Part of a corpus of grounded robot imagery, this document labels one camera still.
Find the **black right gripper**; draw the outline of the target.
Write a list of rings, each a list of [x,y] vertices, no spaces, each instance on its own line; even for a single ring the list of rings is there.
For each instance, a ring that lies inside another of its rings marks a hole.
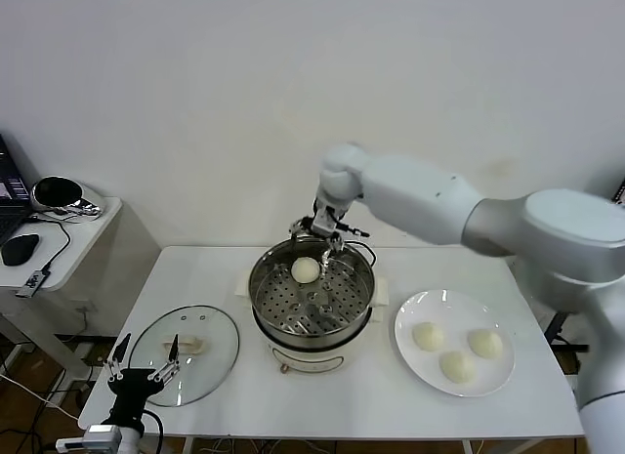
[[[289,227],[289,237],[330,237],[335,232],[345,232],[355,237],[368,238],[370,234],[357,227],[350,227],[343,218],[350,209],[350,202],[318,194],[313,203],[313,217],[302,218]]]

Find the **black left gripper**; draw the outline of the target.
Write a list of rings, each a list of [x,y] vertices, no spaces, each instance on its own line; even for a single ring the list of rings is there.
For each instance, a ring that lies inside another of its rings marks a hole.
[[[131,341],[127,333],[106,360],[108,388],[115,395],[112,408],[104,420],[106,425],[141,425],[147,400],[159,393],[159,383],[168,384],[179,372],[179,335],[176,334],[166,362],[157,370],[123,369],[126,350]]]

